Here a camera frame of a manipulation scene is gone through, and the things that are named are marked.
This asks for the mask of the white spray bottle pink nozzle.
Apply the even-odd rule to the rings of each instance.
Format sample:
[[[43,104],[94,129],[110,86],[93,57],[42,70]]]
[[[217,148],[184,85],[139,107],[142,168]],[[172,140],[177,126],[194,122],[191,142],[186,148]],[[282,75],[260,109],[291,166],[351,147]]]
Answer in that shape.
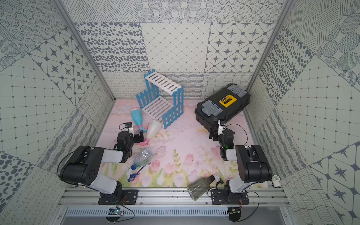
[[[150,140],[161,130],[162,124],[156,120],[152,120],[147,128],[147,134],[143,142],[139,143],[140,146],[149,145]]]

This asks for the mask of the clear spray bottle blue nozzle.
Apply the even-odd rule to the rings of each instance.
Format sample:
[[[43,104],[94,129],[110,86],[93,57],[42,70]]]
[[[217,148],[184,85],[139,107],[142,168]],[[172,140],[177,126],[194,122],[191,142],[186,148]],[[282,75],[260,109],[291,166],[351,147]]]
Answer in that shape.
[[[133,164],[127,170],[127,181],[133,181],[147,165],[151,164],[153,157],[153,152],[147,148],[138,152]]]

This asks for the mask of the teal spray bottle pink nozzle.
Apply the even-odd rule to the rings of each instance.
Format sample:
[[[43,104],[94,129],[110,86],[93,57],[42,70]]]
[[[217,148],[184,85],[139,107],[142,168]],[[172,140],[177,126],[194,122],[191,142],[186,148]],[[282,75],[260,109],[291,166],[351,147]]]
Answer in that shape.
[[[146,127],[143,127],[143,113],[140,108],[133,108],[130,112],[133,122],[138,127],[139,131],[147,132]]]

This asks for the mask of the smoky grey spray bottle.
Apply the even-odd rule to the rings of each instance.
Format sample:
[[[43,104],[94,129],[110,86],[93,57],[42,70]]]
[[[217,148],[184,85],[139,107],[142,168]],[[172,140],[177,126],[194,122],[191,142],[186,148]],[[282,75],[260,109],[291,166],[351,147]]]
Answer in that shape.
[[[220,179],[217,175],[211,175],[209,177],[200,177],[196,181],[187,185],[187,191],[193,201],[197,201],[202,195],[210,190],[210,185],[216,182],[215,188],[219,184],[224,184],[224,181]]]

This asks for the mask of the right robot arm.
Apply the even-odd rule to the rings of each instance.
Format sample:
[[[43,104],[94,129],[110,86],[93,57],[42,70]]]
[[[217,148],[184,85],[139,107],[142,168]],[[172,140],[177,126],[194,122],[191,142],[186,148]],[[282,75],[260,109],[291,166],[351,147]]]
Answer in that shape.
[[[239,175],[228,180],[224,186],[227,201],[245,197],[251,185],[273,178],[271,166],[260,145],[235,145],[234,132],[227,128],[221,134],[211,131],[209,138],[219,142],[219,154],[223,160],[237,163]]]

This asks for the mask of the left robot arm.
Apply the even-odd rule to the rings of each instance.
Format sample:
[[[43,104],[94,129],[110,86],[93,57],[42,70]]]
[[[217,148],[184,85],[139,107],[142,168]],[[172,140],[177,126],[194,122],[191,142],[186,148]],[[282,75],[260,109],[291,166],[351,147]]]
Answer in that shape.
[[[113,149],[79,146],[67,155],[69,159],[64,166],[57,168],[58,177],[67,184],[98,191],[100,200],[105,203],[118,203],[122,200],[122,184],[101,174],[100,166],[104,163],[126,163],[132,156],[133,145],[143,141],[143,131],[135,135],[122,131]]]

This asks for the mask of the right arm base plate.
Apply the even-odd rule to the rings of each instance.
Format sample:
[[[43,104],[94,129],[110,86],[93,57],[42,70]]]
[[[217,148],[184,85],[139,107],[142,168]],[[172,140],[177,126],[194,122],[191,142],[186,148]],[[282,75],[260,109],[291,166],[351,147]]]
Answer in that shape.
[[[248,205],[249,198],[246,193],[235,194],[228,190],[211,189],[209,192],[213,205]]]

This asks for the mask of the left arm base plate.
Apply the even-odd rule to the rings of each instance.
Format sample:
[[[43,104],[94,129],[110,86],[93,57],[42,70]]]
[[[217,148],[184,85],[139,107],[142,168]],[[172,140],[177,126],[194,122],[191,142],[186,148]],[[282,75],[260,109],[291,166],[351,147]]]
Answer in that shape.
[[[137,189],[122,189],[116,190],[113,194],[100,193],[98,200],[99,205],[135,205],[137,202],[139,190]]]

